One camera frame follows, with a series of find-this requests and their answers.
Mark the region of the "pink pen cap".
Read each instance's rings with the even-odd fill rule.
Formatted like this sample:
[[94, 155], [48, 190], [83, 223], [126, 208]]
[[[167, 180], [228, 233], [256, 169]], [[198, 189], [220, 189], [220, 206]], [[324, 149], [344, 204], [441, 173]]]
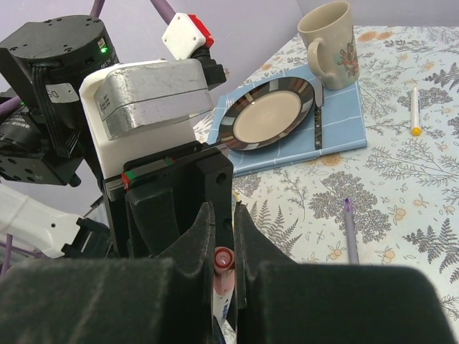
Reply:
[[235, 253], [227, 247], [217, 247], [214, 253], [214, 290], [219, 296], [235, 287]]

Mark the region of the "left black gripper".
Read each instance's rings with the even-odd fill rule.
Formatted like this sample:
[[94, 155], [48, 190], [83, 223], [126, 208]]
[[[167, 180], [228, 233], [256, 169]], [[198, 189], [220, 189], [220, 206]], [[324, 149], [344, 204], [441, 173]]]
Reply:
[[193, 141], [125, 163], [103, 181], [115, 252], [155, 257], [194, 223], [203, 203], [213, 205], [215, 244], [233, 248], [232, 177], [223, 143]]

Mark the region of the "purple pen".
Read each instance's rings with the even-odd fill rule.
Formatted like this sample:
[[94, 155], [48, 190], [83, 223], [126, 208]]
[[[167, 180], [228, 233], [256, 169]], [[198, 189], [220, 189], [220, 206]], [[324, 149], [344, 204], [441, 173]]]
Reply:
[[356, 231], [354, 225], [354, 211], [350, 199], [344, 201], [344, 223], [350, 264], [359, 264], [359, 253], [356, 243]]

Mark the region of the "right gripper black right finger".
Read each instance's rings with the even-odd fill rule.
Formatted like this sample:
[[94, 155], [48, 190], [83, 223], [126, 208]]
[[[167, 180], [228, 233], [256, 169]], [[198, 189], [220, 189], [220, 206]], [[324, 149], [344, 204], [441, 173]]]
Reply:
[[429, 280], [409, 267], [299, 264], [234, 214], [238, 343], [453, 343]]

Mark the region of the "white pen yellow tip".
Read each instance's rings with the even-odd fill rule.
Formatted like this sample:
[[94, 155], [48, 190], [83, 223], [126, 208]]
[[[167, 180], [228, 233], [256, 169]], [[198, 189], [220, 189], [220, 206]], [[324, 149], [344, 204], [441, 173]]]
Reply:
[[420, 99], [417, 86], [413, 87], [410, 102], [410, 122], [411, 122], [411, 135], [420, 136], [422, 128], [420, 125]]

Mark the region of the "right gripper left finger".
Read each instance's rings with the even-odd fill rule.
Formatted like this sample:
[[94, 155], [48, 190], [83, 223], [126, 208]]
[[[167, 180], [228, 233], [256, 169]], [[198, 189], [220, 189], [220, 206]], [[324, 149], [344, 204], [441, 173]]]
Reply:
[[34, 259], [1, 282], [3, 343], [213, 343], [214, 209], [149, 259]]

